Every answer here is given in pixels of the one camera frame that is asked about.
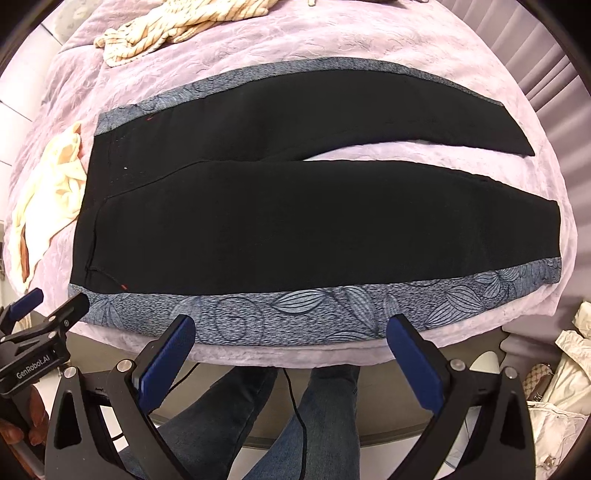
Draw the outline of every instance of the wall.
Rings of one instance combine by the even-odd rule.
[[[4,226],[0,222],[0,238],[4,237]],[[6,275],[0,277],[0,305],[5,307],[18,299],[17,293],[12,289]]]
[[[45,75],[60,48],[50,30],[41,24],[27,37],[0,77],[1,222],[7,212],[12,164],[41,105]]]

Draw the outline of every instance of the jeans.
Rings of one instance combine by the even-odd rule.
[[[225,480],[232,463],[271,395],[278,370],[234,367],[193,405],[158,431],[194,479]],[[359,480],[355,405],[359,367],[315,368],[298,410],[307,429],[306,479]],[[293,415],[265,456],[243,480],[298,480],[302,428]],[[127,470],[144,478],[129,448]]]

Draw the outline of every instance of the beige striped cloth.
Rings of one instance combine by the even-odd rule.
[[[217,22],[263,17],[277,1],[166,0],[117,30],[109,28],[95,39],[94,45],[104,48],[105,63],[116,67],[153,52],[164,42],[188,40]]]

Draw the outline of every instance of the black cable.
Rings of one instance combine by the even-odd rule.
[[[168,393],[166,394],[166,397],[168,397],[170,395],[170,393],[172,392],[172,390],[174,390],[175,388],[177,388],[181,383],[183,383],[188,377],[189,375],[191,375],[193,373],[193,371],[197,368],[197,366],[199,365],[199,362],[197,362],[195,365],[193,365],[191,367],[191,370],[189,370],[187,372],[187,374],[181,378],[178,382],[176,382],[172,387],[170,387],[170,390],[168,391]],[[115,440],[119,440],[120,438],[123,437],[123,432],[121,432],[120,434],[118,434],[117,436],[111,438],[111,440],[114,442]]]
[[[172,387],[170,387],[170,390],[168,391],[168,393],[167,393],[166,395],[167,395],[167,396],[168,396],[168,395],[170,395],[170,393],[172,392],[172,390],[174,390],[174,389],[175,389],[175,388],[177,388],[177,387],[178,387],[178,386],[179,386],[181,383],[183,383],[183,382],[184,382],[184,381],[187,379],[187,377],[193,373],[193,370],[195,370],[195,369],[197,368],[197,366],[198,366],[198,365],[199,365],[199,362],[197,362],[195,365],[193,365],[193,366],[191,367],[191,370],[189,370],[189,371],[188,371],[188,373],[187,373],[187,374],[186,374],[186,375],[185,375],[183,378],[181,378],[181,379],[180,379],[178,382],[176,382],[176,383],[175,383],[175,384],[174,384]]]
[[[307,451],[308,451],[308,431],[306,430],[306,424],[304,423],[304,420],[301,419],[300,412],[297,409],[296,399],[294,398],[294,391],[291,388],[290,376],[287,375],[287,370],[285,368],[283,369],[283,373],[285,374],[285,378],[287,379],[287,386],[290,389],[291,404],[294,407],[295,416],[297,417],[298,421],[300,422],[301,430],[302,430],[303,441],[302,441],[302,450],[301,450],[300,480],[304,480],[304,477],[306,476],[306,455],[307,455]]]

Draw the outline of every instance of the pink bedspread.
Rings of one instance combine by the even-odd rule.
[[[544,286],[471,319],[430,330],[424,336],[443,346],[498,327],[522,314],[554,313],[573,271],[576,252],[576,228],[556,155],[515,80],[484,42],[444,6],[434,0],[428,4],[411,0],[396,4],[318,0],[315,7],[308,7],[306,0],[280,0],[266,17],[217,25],[189,41],[166,46],[130,64],[108,67],[102,60],[102,50],[92,46],[94,37],[158,4],[156,0],[105,0],[63,46],[48,73],[43,105],[14,164],[9,212],[49,139],[74,121],[82,122],[82,163],[87,167],[98,115],[117,106],[253,64],[329,56],[393,61],[501,101],[524,130],[535,157],[396,142],[349,147],[318,158],[402,159],[483,174],[558,201],[562,214],[560,283]],[[7,234],[10,229],[8,217]],[[41,313],[50,313],[67,298],[74,229],[72,224],[53,238],[35,272],[31,288],[40,287],[45,294]],[[161,258],[156,255],[150,259],[164,260],[164,252]],[[9,258],[6,261],[10,276]],[[75,331],[129,351],[139,351],[149,340],[135,333],[84,323],[77,325]],[[391,359],[391,353],[384,340],[369,340],[308,348],[196,345],[191,357],[218,364],[304,368],[345,362],[375,364]]]

